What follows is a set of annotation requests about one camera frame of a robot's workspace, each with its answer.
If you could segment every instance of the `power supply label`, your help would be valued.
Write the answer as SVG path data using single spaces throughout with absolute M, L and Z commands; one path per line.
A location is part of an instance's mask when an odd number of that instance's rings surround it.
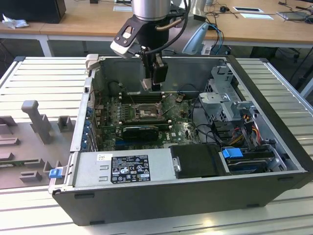
M 112 157 L 113 184 L 143 181 L 151 181 L 148 155 Z

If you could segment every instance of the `motherboard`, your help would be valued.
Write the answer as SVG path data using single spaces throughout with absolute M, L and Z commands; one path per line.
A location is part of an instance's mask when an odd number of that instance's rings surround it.
M 183 94 L 111 97 L 95 110 L 99 151 L 200 143 L 191 123 L 192 105 Z

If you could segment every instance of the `screw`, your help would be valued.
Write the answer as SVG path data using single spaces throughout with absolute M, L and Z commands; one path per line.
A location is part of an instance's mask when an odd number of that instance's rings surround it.
M 180 172 L 180 167 L 178 165 L 174 165 L 174 171 L 175 172 Z

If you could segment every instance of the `blue clip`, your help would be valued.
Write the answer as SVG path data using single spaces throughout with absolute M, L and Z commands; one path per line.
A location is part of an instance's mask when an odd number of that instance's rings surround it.
M 224 158 L 242 158 L 243 153 L 239 148 L 226 148 L 222 151 Z
M 50 179 L 59 179 L 62 178 L 62 169 L 52 169 L 49 172 Z

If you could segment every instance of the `desk leg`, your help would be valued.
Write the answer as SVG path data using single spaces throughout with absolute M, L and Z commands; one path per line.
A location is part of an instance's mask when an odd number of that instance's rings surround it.
M 87 46 L 87 42 L 83 41 L 83 49 L 84 49 L 84 53 L 88 53 L 88 46 Z
M 310 82 L 305 86 L 300 95 L 303 98 L 306 98 L 313 91 L 313 78 L 311 78 Z
M 46 35 L 41 35 L 38 41 L 40 42 L 45 57 L 53 57 L 54 54 L 50 45 L 50 41 L 48 40 L 48 37 Z

